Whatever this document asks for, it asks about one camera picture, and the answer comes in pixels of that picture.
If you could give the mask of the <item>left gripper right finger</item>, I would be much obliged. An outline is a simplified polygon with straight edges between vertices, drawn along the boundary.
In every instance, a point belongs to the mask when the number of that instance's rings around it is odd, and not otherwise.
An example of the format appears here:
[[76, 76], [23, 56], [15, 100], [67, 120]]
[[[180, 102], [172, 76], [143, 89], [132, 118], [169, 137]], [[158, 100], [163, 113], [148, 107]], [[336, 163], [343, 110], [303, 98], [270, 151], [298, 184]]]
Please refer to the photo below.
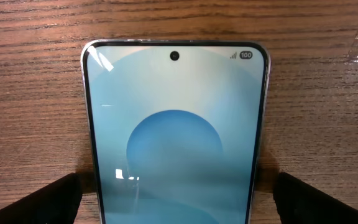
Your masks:
[[358, 210], [285, 172], [273, 199], [282, 224], [358, 224]]

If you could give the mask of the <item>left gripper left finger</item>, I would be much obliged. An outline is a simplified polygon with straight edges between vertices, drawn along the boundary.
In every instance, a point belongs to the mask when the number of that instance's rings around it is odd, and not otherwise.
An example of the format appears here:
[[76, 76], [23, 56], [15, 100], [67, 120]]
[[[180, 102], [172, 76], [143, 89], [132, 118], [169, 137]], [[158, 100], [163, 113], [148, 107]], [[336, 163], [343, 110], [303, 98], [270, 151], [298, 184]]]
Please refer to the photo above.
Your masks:
[[81, 199], [79, 175], [71, 173], [0, 209], [0, 223], [73, 223]]

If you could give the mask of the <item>Galaxy S25 smartphone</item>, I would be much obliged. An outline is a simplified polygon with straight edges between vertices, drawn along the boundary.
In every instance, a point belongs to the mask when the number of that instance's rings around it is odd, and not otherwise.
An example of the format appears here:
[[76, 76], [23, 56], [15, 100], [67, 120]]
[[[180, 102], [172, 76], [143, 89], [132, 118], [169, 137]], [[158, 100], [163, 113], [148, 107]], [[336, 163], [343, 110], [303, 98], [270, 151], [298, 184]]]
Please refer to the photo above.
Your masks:
[[270, 65], [250, 41], [87, 43], [101, 222], [249, 223]]

